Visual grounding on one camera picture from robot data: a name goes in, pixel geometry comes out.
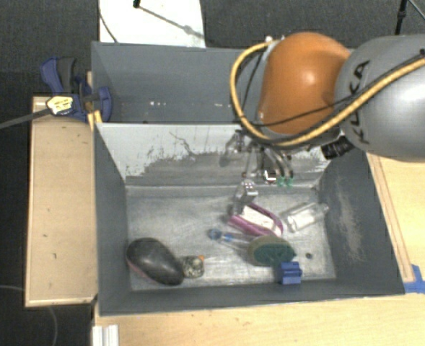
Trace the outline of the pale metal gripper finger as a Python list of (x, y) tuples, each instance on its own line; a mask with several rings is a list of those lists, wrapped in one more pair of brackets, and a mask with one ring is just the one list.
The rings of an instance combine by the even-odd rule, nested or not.
[(244, 136), (236, 132), (226, 143), (224, 153), (219, 158), (219, 166), (226, 167), (232, 161), (237, 161), (242, 156)]
[(241, 214), (244, 207), (252, 203), (257, 196), (258, 189), (254, 181), (251, 179), (242, 180), (235, 190), (232, 204), (229, 207), (229, 214), (231, 216)]

